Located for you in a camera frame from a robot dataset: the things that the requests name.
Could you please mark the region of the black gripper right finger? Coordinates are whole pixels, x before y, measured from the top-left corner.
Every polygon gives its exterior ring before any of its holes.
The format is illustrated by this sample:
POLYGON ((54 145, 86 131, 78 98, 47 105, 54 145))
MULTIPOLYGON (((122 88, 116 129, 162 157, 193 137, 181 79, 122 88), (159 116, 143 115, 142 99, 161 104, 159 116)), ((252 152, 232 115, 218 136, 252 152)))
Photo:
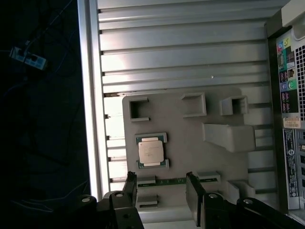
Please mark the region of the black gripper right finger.
POLYGON ((255 198, 236 204, 220 194, 206 192, 192 172, 186 174, 186 201, 197 227, 202 229, 303 229, 305 226, 255 198))

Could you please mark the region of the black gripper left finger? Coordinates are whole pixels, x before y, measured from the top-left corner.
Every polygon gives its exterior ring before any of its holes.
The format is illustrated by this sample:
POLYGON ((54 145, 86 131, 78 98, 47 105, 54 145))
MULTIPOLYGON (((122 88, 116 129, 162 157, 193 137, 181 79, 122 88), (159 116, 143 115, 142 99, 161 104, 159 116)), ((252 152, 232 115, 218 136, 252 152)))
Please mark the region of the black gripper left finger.
POLYGON ((137 175, 129 171, 121 191, 112 191, 97 201, 82 195, 77 201, 77 226, 80 229, 143 229, 136 208, 137 175))

